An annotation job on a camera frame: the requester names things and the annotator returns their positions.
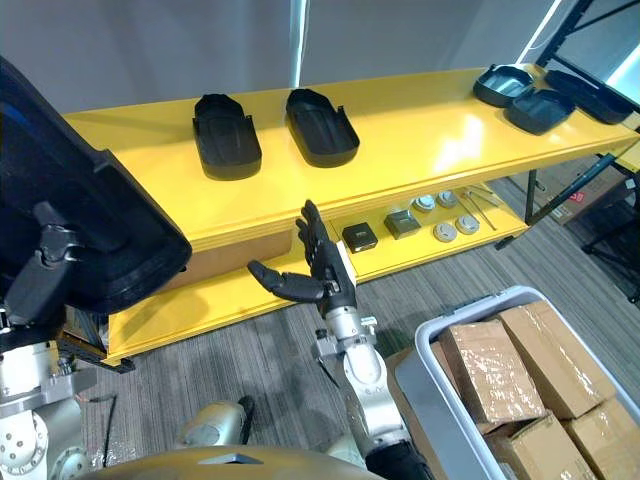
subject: lower shelf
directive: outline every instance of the lower shelf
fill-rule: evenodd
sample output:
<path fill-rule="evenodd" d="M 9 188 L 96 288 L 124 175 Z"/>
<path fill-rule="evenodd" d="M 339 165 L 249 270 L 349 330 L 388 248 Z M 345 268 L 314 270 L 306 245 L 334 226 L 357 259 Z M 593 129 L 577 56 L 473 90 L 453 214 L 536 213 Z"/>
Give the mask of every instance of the lower shelf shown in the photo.
<path fill-rule="evenodd" d="M 519 235 L 527 229 L 522 220 L 504 203 L 500 207 L 482 199 L 476 200 L 484 214 L 494 224 L 494 231 L 475 210 L 464 205 L 480 222 L 473 235 L 458 234 L 450 243 L 433 236 L 433 226 L 440 222 L 453 224 L 466 211 L 458 205 L 442 207 L 425 214 L 411 209 L 420 231 L 410 237 L 395 240 L 383 224 L 384 217 L 394 209 L 405 209 L 409 202 L 394 204 L 370 212 L 355 214 L 329 222 L 330 234 L 339 239 L 342 229 L 367 222 L 378 237 L 372 250 L 350 255 L 358 281 L 363 282 L 403 270 L 437 258 L 453 255 L 509 235 Z M 308 273 L 301 242 L 293 242 L 291 251 L 265 262 L 280 271 Z M 240 269 L 195 285 L 163 292 L 109 317 L 109 354 L 105 363 L 117 365 L 120 359 L 184 340 L 200 333 L 281 308 L 289 302 L 274 297 L 260 287 L 246 269 Z"/>

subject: black cable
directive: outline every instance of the black cable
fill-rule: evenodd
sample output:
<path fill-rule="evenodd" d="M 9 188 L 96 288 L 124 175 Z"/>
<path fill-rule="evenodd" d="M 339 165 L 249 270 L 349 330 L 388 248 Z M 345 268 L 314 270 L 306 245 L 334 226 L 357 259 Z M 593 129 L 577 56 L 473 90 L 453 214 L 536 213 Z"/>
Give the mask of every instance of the black cable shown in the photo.
<path fill-rule="evenodd" d="M 102 403 L 111 400 L 111 406 L 109 407 L 109 417 L 107 418 L 107 433 L 104 436 L 104 454 L 102 455 L 102 468 L 107 468 L 107 453 L 109 452 L 109 440 L 111 439 L 111 424 L 113 423 L 113 412 L 116 408 L 116 402 L 118 401 L 117 394 L 104 395 L 102 397 L 95 397 L 89 399 L 90 403 Z"/>

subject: gray plastic bin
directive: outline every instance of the gray plastic bin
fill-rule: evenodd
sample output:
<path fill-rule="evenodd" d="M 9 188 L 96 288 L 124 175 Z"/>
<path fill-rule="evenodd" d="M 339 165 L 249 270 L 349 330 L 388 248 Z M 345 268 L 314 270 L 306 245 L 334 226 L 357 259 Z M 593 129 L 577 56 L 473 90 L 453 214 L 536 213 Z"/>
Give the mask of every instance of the gray plastic bin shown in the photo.
<path fill-rule="evenodd" d="M 511 287 L 443 315 L 418 327 L 415 350 L 395 370 L 400 388 L 416 413 L 422 429 L 450 480 L 482 480 L 506 477 L 476 428 L 458 394 L 433 355 L 429 344 L 450 325 L 483 320 L 512 307 L 547 298 L 530 287 Z M 552 308 L 578 338 L 585 350 L 611 379 L 617 397 L 633 419 L 640 424 L 640 409 L 633 403 L 617 380 L 585 345 L 564 317 Z"/>

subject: black box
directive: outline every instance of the black box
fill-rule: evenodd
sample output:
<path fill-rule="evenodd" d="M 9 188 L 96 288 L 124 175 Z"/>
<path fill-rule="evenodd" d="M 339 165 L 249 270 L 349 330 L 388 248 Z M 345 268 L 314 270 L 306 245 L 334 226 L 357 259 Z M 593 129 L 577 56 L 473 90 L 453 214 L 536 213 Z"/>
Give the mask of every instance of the black box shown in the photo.
<path fill-rule="evenodd" d="M 409 210 L 390 213 L 384 219 L 384 224 L 396 240 L 418 233 L 420 229 L 420 224 Z"/>
<path fill-rule="evenodd" d="M 366 222 L 345 227 L 342 238 L 352 253 L 370 250 L 378 244 L 378 238 Z"/>

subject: black plastic tray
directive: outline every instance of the black plastic tray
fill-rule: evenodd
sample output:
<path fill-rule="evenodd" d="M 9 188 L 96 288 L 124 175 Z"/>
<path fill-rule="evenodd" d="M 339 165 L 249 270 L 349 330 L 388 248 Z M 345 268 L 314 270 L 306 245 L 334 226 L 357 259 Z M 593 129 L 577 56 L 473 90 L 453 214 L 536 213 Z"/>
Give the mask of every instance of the black plastic tray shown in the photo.
<path fill-rule="evenodd" d="M 633 109 L 615 93 L 598 88 L 579 77 L 558 70 L 550 70 L 546 82 L 567 95 L 582 110 L 596 120 L 615 125 L 627 118 Z"/>
<path fill-rule="evenodd" d="M 576 109 L 569 97 L 553 90 L 537 90 L 516 98 L 505 116 L 517 127 L 535 135 L 548 132 Z"/>
<path fill-rule="evenodd" d="M 327 97 L 296 89 L 287 100 L 291 134 L 305 160 L 316 167 L 337 167 L 351 160 L 360 139 L 343 107 L 334 110 Z"/>
<path fill-rule="evenodd" d="M 253 120 L 226 95 L 204 95 L 195 106 L 193 128 L 205 174 L 239 180 L 260 170 L 262 150 Z"/>
<path fill-rule="evenodd" d="M 533 77 L 516 67 L 491 65 L 473 85 L 473 93 L 495 107 L 507 107 L 520 95 L 533 88 Z"/>

